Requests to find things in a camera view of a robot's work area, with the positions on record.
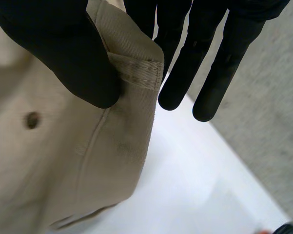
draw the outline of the white floor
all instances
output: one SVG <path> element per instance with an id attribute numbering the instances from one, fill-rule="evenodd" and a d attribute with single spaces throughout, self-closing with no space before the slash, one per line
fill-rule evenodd
<path id="1" fill-rule="evenodd" d="M 148 157 L 134 195 L 61 234 L 254 234 L 288 217 L 188 97 L 158 107 Z"/>

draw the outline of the gray surface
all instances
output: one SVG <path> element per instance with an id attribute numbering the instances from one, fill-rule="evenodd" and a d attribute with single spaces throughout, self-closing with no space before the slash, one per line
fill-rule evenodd
<path id="1" fill-rule="evenodd" d="M 223 25 L 190 88 L 193 99 Z M 212 123 L 293 218 L 293 0 L 250 46 Z"/>

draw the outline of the gloved hand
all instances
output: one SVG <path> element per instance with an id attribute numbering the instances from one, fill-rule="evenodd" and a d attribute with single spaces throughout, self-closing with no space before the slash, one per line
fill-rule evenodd
<path id="1" fill-rule="evenodd" d="M 88 0 L 0 0 L 0 26 L 40 59 L 77 97 L 99 108 L 115 104 L 120 80 L 109 63 Z"/>
<path id="2" fill-rule="evenodd" d="M 209 50 L 218 24 L 229 9 L 221 46 L 193 107 L 193 115 L 197 120 L 211 120 L 248 46 L 258 37 L 265 21 L 278 17 L 288 2 L 289 0 L 124 0 L 127 13 L 149 37 L 153 36 L 157 7 L 159 30 L 155 42 L 165 55 L 164 76 L 179 44 L 185 16 L 193 3 L 188 35 L 159 94 L 160 106 L 166 110 L 174 110 L 179 106 Z"/>

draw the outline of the black glove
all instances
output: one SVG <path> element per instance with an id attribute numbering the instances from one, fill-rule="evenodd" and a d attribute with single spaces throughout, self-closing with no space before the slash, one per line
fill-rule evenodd
<path id="1" fill-rule="evenodd" d="M 188 91 L 227 9 L 223 40 L 207 79 L 195 101 L 193 115 L 211 120 L 248 46 L 260 34 L 266 20 L 278 17 L 289 0 L 194 0 L 188 35 L 180 55 L 159 94 L 166 110 L 179 106 Z M 155 42 L 165 54 L 168 71 L 179 44 L 184 18 L 192 0 L 124 0 L 127 13 L 149 37 L 153 36 L 157 6 L 158 36 Z"/>
<path id="2" fill-rule="evenodd" d="M 88 0 L 0 0 L 0 26 L 50 68 L 74 95 L 115 104 L 120 80 L 86 13 Z"/>

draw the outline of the beige cloth bag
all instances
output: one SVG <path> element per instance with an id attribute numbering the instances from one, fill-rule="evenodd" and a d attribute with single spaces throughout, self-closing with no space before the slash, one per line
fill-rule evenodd
<path id="1" fill-rule="evenodd" d="M 64 228 L 129 198 L 139 179 L 163 53 L 106 1 L 90 1 L 87 11 L 123 94 L 102 110 L 70 94 L 36 58 L 18 68 L 9 94 L 0 92 L 0 234 Z M 10 86 L 9 69 L 0 68 L 0 91 Z"/>

